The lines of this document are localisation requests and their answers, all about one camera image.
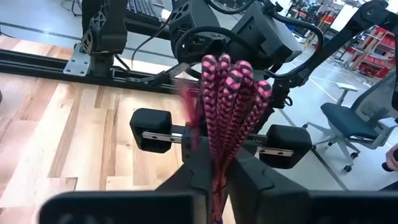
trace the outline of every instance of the gray floor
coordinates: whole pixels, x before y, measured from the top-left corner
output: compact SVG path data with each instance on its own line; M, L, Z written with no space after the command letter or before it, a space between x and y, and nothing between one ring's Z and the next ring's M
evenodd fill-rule
M171 3L166 1L166 8L170 9ZM70 7L70 2L66 2L64 6ZM231 16L219 13L216 15L224 27L231 28L236 23L236 19ZM70 12L63 9L60 0L0 0L0 26L2 32L19 39L63 47L73 46L81 37L80 18L73 17ZM144 35L129 33L127 47L133 49L146 38ZM171 56L169 41L154 39L142 50L158 55L138 53L136 59L169 66L177 63ZM312 52L312 49L307 49L292 63L285 64L280 72L299 65ZM131 54L131 50L125 50L123 57L130 58ZM311 121L327 126L320 106L325 102L335 102L339 98L341 90L336 88L336 82L354 85L359 90L357 93L348 94L343 103L346 106L351 106L355 99L369 88L369 85L364 84L357 75L325 62L314 71L304 86L291 91L290 96L294 105L286 107L283 111L276 111L262 132L265 133L271 124L301 126ZM313 141L322 137L317 130L309 128L308 131ZM356 159L353 171L348 174L341 171L346 164L337 146L332 146L327 151L319 147L318 153L309 152L293 169L279 170L279 172L308 189L378 190L398 180L398 174L387 173L381 169L386 151L396 143L395 136L397 135L394 134L389 139L385 147L375 151L358 146L362 149L362 153Z

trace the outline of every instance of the metal rod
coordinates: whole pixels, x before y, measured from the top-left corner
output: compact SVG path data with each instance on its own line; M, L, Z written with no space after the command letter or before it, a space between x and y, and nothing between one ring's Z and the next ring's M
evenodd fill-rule
M182 134L179 134L179 133L159 134L159 133L150 133L150 132L144 131L142 133L142 137L144 139L154 139L154 140L158 140L158 141L168 141L168 142L179 143L179 144L181 144L181 140L182 140ZM294 151L291 151L291 150L276 149L276 148L264 147L264 146L258 146L257 152L259 152L261 154L267 154L267 155L273 155L273 156L284 156L284 157L292 157L293 153L294 153Z
M155 139L159 141L168 141L173 143L181 144L182 134L172 133L172 134L159 134L159 133L150 133L144 131L142 133L142 137L144 139Z

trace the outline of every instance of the chair armrest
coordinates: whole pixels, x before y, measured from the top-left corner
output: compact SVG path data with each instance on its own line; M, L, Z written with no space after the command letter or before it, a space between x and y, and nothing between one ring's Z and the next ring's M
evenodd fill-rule
M340 90L344 90L343 93L341 94L340 98L337 100L336 104L337 105L342 105L344 98L346 97L347 93L349 91L358 91L355 86L349 85L349 84L344 84L344 83L335 83L337 88L339 88Z
M383 118L379 121L379 127L382 129L394 129L398 127L395 118Z
M379 146L385 145L392 131L398 127L395 118L383 118L378 121L378 127L381 128L381 133L373 141L372 148L376 149Z
M337 88L339 88L340 90L347 90L347 91L354 91L357 92L358 89L355 88L355 86L353 85L349 85L349 84L344 84L344 83L336 83Z

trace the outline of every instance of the metal plate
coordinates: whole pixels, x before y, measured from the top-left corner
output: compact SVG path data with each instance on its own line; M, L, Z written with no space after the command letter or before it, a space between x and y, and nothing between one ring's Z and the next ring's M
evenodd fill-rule
M142 138L144 139L153 139L158 141L168 141L173 143L181 143L182 134L172 133L172 134L159 134L159 133L150 133L144 131L142 133Z
M292 157L293 154L294 154L294 151L291 151L291 150L276 149L276 148L271 148L271 147L261 147L261 146L259 146L257 148L257 150L261 154L267 154L267 155L273 155L273 156Z
M68 75L76 75L84 77L88 73L88 68L90 67L90 56L86 53L80 52L80 43L75 44L73 49L73 54L70 57L67 66L63 72Z

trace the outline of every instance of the blue chair seat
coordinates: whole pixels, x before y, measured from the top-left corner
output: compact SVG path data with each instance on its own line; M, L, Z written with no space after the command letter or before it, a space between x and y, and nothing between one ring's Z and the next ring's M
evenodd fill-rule
M323 114L345 138L358 136L375 140L379 134L348 107L325 103L321 106Z

